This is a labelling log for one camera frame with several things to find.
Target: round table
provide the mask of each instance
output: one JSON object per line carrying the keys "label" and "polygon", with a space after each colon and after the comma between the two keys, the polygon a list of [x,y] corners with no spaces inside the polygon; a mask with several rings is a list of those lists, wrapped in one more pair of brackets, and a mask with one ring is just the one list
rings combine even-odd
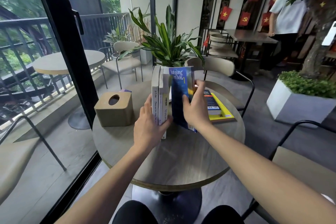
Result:
{"label": "round table", "polygon": [[[135,121],[151,93],[151,82],[135,84],[127,89],[132,91]],[[211,92],[237,120],[215,126],[244,143],[245,126],[239,112],[225,97],[214,90]],[[110,168],[133,145],[133,128],[134,124],[103,128],[95,118],[93,140],[101,158]],[[173,123],[167,130],[167,138],[151,151],[132,179],[132,199],[147,205],[160,224],[193,223],[202,204],[200,188],[228,170],[228,164],[200,133]]]}
{"label": "round table", "polygon": [[[84,50],[89,68],[93,69],[105,62],[105,54],[94,50]],[[32,66],[41,74],[62,75],[69,74],[67,65],[61,52],[52,53],[36,59]],[[89,129],[90,124],[82,107],[73,112],[68,119],[70,127],[75,129]]]}

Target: black metal railing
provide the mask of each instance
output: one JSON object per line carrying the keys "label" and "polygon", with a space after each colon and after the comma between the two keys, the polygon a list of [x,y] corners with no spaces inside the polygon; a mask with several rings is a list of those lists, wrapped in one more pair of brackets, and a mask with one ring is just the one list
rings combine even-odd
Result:
{"label": "black metal railing", "polygon": [[[117,27],[121,32],[127,30],[129,18],[125,14],[97,14],[81,16],[81,20],[84,49],[99,50],[110,45],[103,42],[108,32]],[[0,21],[1,129],[7,121],[12,123],[15,116],[37,111],[73,86],[69,75],[39,74],[31,65],[35,59],[59,51],[48,18]],[[105,55],[107,61],[111,60],[109,53]]]}

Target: shrub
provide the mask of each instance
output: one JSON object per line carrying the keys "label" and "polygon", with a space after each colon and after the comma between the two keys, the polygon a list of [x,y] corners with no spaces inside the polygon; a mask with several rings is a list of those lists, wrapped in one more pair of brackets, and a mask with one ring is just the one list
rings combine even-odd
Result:
{"label": "shrub", "polygon": [[336,98],[336,83],[327,80],[306,79],[296,71],[282,72],[279,79],[292,90],[309,96]]}

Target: tissue box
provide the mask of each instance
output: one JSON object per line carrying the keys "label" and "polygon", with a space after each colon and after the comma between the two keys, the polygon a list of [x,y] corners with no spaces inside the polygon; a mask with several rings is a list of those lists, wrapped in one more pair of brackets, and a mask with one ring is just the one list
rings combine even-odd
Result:
{"label": "tissue box", "polygon": [[125,127],[134,116],[130,92],[106,92],[94,107],[102,127]]}

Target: yellow book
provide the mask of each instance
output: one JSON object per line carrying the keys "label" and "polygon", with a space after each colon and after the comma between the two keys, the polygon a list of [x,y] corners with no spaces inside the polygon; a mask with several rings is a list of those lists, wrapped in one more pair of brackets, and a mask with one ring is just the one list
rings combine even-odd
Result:
{"label": "yellow book", "polygon": [[219,108],[222,110],[219,115],[209,115],[209,119],[212,123],[224,123],[229,121],[235,121],[235,117],[230,113],[230,111],[223,105],[223,103],[216,97],[215,94],[211,93],[215,101],[217,102]]}

